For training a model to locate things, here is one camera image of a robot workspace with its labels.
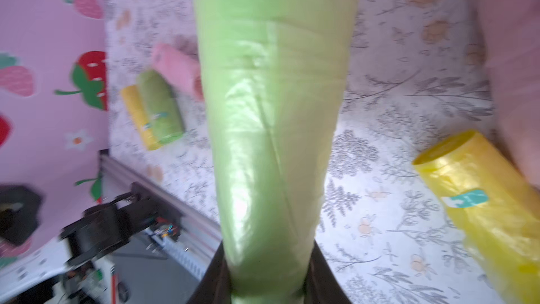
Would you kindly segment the pink roll far left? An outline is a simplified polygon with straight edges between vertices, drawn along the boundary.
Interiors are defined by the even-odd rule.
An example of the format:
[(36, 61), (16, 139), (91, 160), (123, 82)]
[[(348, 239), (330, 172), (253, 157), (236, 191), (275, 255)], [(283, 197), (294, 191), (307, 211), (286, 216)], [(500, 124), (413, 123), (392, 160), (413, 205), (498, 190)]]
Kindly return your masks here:
[(204, 101), (201, 67), (194, 58), (169, 44), (157, 44), (152, 50), (151, 66), (181, 93)]

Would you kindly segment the green roll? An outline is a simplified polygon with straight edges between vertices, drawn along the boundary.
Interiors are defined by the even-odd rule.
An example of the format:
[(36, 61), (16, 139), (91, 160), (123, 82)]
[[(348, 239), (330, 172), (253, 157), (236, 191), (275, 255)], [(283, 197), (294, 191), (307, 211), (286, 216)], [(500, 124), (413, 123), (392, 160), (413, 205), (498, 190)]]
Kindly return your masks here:
[(136, 85), (150, 130), (161, 144), (170, 144), (184, 136), (184, 123), (171, 86), (154, 70), (139, 74)]
[(194, 0), (233, 303), (301, 303), (356, 0)]

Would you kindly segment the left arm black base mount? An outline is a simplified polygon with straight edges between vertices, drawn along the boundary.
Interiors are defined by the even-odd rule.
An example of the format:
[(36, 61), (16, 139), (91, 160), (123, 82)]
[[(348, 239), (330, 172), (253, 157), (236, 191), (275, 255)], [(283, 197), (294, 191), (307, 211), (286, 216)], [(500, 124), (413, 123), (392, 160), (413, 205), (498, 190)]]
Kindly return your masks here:
[(127, 193), (87, 209), (81, 219), (62, 229), (59, 239), (70, 252), (66, 265), (79, 267), (107, 256), (153, 225), (171, 225), (178, 232), (181, 217), (170, 202), (134, 182)]

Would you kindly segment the pink roll middle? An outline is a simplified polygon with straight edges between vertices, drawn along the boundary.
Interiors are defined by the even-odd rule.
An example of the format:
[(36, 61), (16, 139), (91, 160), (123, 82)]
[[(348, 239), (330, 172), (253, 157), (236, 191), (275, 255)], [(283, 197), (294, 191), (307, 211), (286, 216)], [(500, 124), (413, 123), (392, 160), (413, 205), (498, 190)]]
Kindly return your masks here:
[(502, 137), (529, 183), (539, 184), (539, 0), (480, 0), (486, 68)]

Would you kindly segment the aluminium front rail frame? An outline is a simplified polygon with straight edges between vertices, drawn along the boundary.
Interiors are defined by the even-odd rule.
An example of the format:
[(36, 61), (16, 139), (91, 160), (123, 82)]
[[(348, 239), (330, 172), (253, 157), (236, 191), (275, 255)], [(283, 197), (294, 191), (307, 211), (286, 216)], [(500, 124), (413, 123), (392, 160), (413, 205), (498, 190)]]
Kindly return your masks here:
[(100, 151), (98, 157), (103, 178), (103, 202), (115, 201), (118, 208), (125, 208), (137, 201), (153, 201), (161, 226), (171, 225), (172, 232), (166, 236), (148, 228), (144, 230), (145, 235), (201, 280), (222, 241), (219, 225), (168, 194), (149, 178), (110, 157), (107, 150)]

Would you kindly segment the yellow roll with teal label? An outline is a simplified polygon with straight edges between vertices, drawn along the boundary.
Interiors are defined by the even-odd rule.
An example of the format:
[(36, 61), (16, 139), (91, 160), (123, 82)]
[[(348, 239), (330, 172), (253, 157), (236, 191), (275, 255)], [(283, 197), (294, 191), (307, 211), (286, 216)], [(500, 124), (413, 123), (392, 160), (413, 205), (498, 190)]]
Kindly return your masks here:
[(420, 153), (413, 167), (506, 303), (539, 302), (539, 193), (476, 130)]

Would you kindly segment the pink roll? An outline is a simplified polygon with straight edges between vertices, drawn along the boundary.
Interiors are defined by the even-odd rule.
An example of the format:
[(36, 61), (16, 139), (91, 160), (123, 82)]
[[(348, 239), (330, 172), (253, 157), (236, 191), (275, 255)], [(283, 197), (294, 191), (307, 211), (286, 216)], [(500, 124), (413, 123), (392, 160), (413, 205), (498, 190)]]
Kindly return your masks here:
[(181, 93), (204, 101), (201, 67), (194, 58), (169, 44), (157, 44), (152, 50), (151, 66)]
[(529, 183), (539, 184), (539, 0), (480, 0), (486, 68), (502, 137)]

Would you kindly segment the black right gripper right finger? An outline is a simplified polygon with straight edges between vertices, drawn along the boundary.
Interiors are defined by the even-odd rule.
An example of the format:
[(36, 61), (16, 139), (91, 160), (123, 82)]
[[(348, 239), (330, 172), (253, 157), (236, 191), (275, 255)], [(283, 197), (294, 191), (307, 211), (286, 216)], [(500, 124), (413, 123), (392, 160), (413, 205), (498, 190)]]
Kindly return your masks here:
[(304, 304), (351, 304), (315, 242), (304, 285)]

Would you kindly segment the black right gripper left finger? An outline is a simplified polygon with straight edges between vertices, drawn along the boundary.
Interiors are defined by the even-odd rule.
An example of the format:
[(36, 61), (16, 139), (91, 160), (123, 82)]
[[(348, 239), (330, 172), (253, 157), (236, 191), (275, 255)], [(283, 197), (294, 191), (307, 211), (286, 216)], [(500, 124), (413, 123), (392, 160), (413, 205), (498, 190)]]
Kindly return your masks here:
[(231, 280), (223, 243), (220, 243), (188, 304), (231, 304)]

